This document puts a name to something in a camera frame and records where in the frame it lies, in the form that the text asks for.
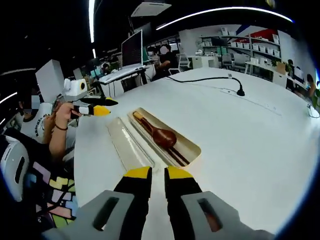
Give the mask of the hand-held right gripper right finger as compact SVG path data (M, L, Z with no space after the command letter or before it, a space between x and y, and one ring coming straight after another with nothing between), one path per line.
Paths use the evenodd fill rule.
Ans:
M273 240L275 235L252 229L239 212L211 191L202 191L193 176L174 166L164 170L167 212L176 240Z

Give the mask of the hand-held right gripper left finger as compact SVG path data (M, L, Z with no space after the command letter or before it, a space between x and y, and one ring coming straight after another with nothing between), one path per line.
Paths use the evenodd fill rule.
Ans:
M152 168L129 170L77 211L74 222L42 233L44 240L140 240L149 211Z

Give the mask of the person's left hand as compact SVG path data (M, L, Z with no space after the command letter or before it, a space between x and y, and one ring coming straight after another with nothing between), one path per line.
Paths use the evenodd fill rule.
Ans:
M68 122L71 119L71 115L74 114L77 117L81 117L82 114L74 110L74 105L71 102L63 103L55 114L55 125L59 129L67 129Z

